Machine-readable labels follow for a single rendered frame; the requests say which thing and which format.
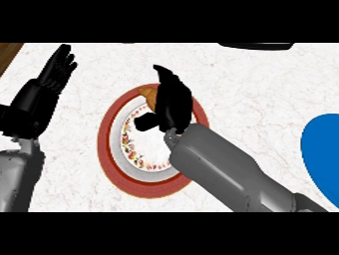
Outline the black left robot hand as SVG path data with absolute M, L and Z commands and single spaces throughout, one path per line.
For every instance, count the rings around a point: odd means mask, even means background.
M 0 105 L 0 131 L 4 136 L 37 138 L 44 132 L 59 95 L 77 68 L 71 46 L 62 44 L 41 73 L 22 86 L 9 106 Z

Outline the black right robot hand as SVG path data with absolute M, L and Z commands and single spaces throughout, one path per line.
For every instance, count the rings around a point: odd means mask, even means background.
M 177 75 L 167 68 L 154 65 L 154 69 L 160 77 L 155 110 L 134 119 L 134 126 L 139 131 L 158 127 L 160 131 L 165 132 L 174 128 L 174 133 L 182 134 L 191 121 L 191 91 Z

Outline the brown croissant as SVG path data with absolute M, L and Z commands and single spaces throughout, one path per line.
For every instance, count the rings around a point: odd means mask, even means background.
M 157 95 L 158 95 L 158 90 L 152 87 L 145 87 L 145 88 L 137 88 L 139 94 L 145 97 L 146 99 L 146 104 L 149 106 L 149 109 L 155 109 L 157 105 Z

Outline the red-rimmed floral plate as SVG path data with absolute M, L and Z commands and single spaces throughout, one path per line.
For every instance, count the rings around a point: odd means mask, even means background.
M 170 150 L 157 128 L 139 132 L 134 118 L 151 112 L 140 91 L 158 84 L 130 89 L 114 101 L 102 118 L 97 134 L 97 157 L 114 186 L 139 198 L 161 198 L 179 192 L 191 180 L 170 165 Z

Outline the blue plate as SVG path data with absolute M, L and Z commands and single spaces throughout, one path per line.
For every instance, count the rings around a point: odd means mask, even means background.
M 324 196 L 339 208 L 339 114 L 313 118 L 300 138 L 304 167 Z

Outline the dark appliance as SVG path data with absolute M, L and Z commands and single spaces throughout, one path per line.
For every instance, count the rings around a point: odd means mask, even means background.
M 223 47 L 260 50 L 260 51 L 284 51 L 288 50 L 294 43 L 217 43 Z

